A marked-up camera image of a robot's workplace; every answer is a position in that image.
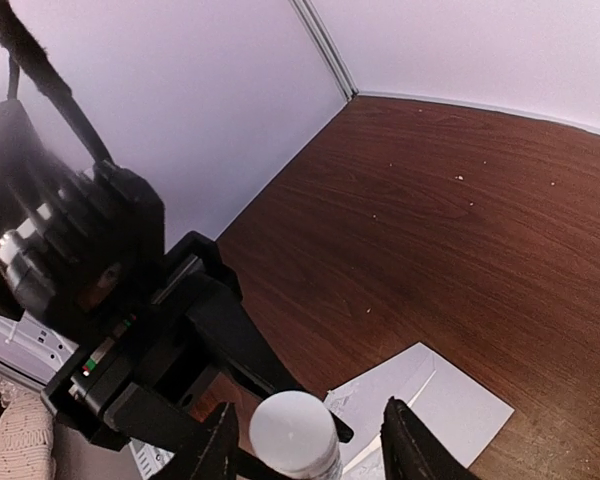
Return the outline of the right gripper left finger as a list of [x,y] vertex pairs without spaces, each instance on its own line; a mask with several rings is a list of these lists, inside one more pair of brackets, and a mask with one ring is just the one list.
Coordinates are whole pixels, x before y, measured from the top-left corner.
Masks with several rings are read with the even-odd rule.
[[155,480],[228,480],[237,478],[238,419],[233,403],[221,403],[178,448]]

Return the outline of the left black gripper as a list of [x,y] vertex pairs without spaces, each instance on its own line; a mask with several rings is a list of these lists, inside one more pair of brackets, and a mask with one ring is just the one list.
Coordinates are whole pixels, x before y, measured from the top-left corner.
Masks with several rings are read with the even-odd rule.
[[253,396],[307,389],[241,304],[217,244],[188,233],[164,258],[153,299],[123,293],[106,309],[108,332],[81,347],[42,392],[60,423],[111,450],[132,439],[164,450],[211,434],[189,414],[218,371]]

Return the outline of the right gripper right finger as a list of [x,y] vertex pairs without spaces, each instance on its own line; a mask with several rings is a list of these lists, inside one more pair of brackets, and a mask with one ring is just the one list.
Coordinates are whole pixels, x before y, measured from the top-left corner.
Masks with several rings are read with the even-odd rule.
[[390,480],[471,480],[407,404],[391,397],[380,432],[384,475]]

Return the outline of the grey envelope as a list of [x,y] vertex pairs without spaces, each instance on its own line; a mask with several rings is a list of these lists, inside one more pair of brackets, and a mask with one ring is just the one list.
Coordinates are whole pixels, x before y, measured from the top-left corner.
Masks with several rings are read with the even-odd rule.
[[514,409],[422,343],[328,392],[324,404],[354,437],[340,445],[345,479],[382,479],[379,434],[388,400],[404,401],[462,466],[470,466]]

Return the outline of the white green glue stick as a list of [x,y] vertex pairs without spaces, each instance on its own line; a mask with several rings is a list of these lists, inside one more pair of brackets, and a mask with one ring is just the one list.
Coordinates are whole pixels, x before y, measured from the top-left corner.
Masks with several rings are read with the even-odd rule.
[[291,479],[343,475],[335,422],[308,393],[285,391],[263,400],[251,417],[249,440],[259,460]]

